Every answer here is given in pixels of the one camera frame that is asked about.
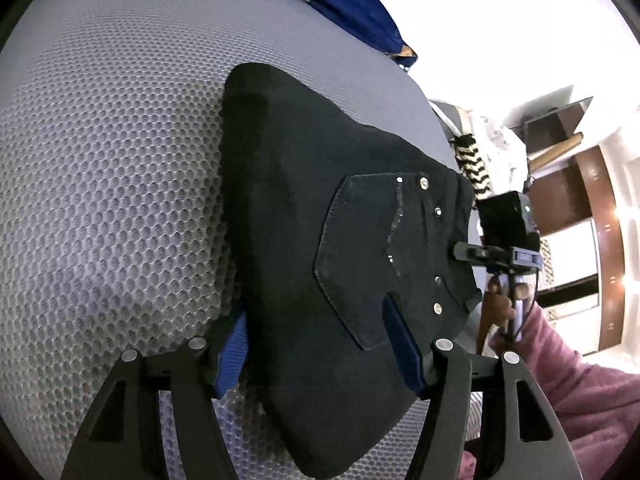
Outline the person's right hand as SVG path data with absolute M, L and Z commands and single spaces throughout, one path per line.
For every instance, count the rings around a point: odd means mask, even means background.
M 484 344 L 494 326 L 506 328 L 511 321 L 524 322 L 532 308 L 533 300 L 534 289 L 528 283 L 518 283 L 514 289 L 504 292 L 500 276 L 492 276 L 487 283 L 480 309 L 477 342 Z

